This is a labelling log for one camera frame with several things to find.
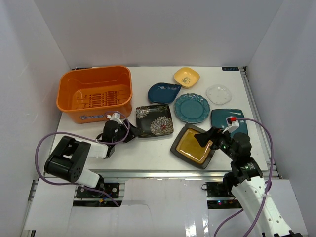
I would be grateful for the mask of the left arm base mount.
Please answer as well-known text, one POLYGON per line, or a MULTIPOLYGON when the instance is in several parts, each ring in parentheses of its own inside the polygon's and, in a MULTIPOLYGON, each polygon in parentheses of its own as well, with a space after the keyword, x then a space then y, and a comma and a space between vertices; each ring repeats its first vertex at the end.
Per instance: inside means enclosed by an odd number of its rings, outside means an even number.
MULTIPOLYGON (((99 190, 109 194, 112 198, 118 198, 119 197, 119 183, 103 183, 100 185, 99 190)), ((95 192, 95 191, 89 191, 84 188, 77 188, 76 190, 76 198, 108 198, 106 195, 95 192)))

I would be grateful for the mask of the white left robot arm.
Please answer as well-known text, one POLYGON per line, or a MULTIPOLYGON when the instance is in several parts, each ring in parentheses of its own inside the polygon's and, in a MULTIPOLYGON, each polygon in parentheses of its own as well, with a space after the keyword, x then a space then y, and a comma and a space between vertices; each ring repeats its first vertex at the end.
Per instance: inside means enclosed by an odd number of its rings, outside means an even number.
POLYGON ((104 192, 103 178, 84 167, 86 160, 107 159, 114 153, 117 143, 128 143, 139 135, 140 129, 128 121, 109 120, 93 142, 63 136, 47 159, 44 170, 70 183, 86 186, 93 197, 99 197, 104 192))

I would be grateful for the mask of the black floral square plate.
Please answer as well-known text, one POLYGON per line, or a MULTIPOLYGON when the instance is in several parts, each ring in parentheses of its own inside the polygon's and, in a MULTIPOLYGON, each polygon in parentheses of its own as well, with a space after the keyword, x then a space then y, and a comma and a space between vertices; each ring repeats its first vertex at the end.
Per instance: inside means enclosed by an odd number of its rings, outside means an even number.
POLYGON ((136 108, 135 113, 136 126, 140 130, 141 138, 165 136, 174 132, 168 104, 140 106, 136 108))

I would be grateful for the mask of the yellow brown square plate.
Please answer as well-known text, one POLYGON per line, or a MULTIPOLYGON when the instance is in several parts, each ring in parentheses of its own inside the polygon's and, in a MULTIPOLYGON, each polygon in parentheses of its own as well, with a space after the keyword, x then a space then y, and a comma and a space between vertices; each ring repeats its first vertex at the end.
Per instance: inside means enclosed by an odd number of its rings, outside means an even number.
POLYGON ((194 135, 200 133, 205 133, 205 130, 193 124, 185 124, 174 140, 170 151, 186 163, 199 169, 206 169, 215 151, 209 149, 209 144, 206 147, 199 145, 194 135))

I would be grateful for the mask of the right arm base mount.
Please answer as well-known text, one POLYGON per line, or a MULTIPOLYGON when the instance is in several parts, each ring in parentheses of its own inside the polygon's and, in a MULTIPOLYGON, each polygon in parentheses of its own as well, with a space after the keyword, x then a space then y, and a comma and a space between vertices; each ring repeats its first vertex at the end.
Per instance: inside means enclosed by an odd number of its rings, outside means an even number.
POLYGON ((241 209, 239 201, 227 192, 222 182, 205 182, 201 189, 206 192, 208 209, 241 209))

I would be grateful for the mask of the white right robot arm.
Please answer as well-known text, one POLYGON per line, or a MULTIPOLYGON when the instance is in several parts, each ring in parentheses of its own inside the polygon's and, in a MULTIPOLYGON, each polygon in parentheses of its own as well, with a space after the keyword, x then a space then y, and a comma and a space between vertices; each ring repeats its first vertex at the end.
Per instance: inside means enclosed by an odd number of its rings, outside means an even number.
POLYGON ((272 197, 269 195, 271 182, 251 156, 250 137, 244 133, 231 136, 228 131, 211 128, 196 134, 195 139, 201 147, 211 142, 213 150, 221 150, 231 161, 231 172, 223 179, 223 192, 236 197, 247 215, 251 226, 245 233, 248 236, 255 231, 259 237, 300 237, 286 223, 272 197))

